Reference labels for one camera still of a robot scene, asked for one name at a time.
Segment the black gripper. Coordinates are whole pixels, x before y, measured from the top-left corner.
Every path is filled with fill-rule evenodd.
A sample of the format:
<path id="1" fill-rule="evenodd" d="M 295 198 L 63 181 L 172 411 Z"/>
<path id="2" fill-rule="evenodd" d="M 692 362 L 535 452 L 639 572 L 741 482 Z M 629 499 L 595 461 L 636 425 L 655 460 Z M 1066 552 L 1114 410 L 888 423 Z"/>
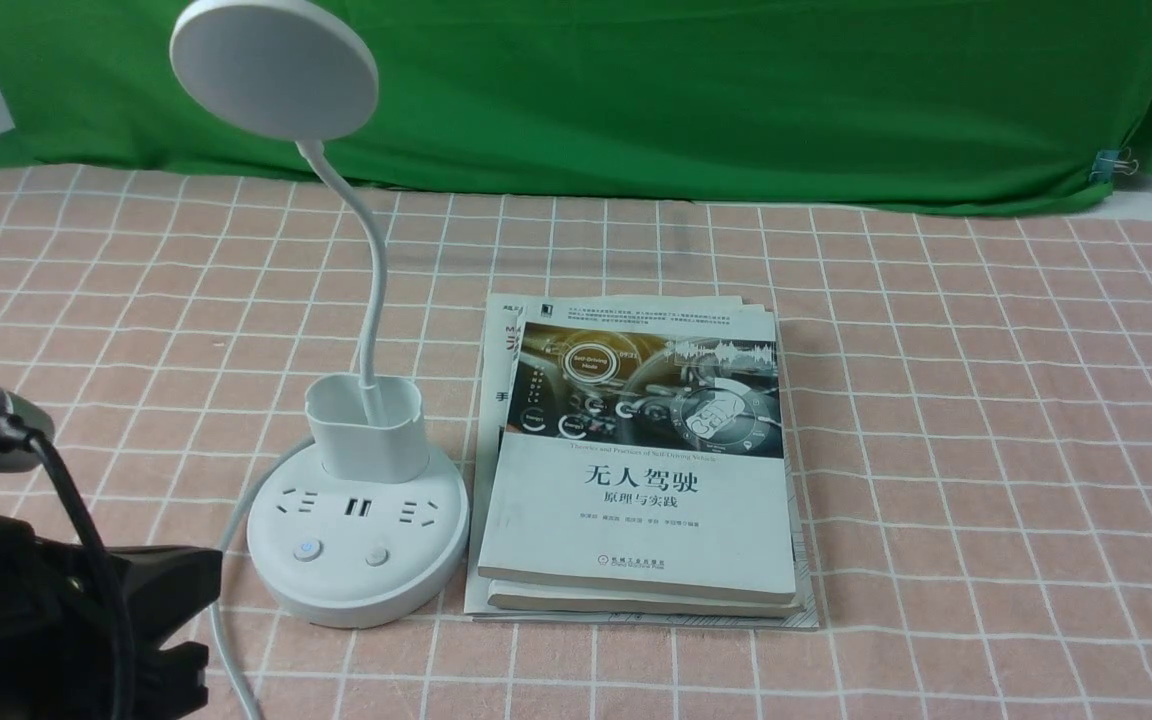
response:
<path id="1" fill-rule="evenodd" d="M 215 602 L 215 548 L 109 548 L 109 569 L 136 641 L 131 719 L 185 719 L 210 702 L 206 644 L 165 647 Z M 78 544 L 52 541 L 0 516 L 0 719 L 118 715 L 113 621 Z"/>

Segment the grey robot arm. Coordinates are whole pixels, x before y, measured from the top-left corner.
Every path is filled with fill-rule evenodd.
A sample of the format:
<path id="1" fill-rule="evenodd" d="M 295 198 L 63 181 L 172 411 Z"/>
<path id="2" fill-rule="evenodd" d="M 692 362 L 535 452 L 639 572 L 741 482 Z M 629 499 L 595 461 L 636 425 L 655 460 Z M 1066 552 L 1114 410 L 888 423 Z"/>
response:
<path id="1" fill-rule="evenodd" d="M 45 471 L 78 541 L 0 515 L 0 719 L 183 719 L 209 647 L 169 639 L 215 602 L 220 550 L 109 548 L 40 407 L 0 387 L 0 473 Z"/>

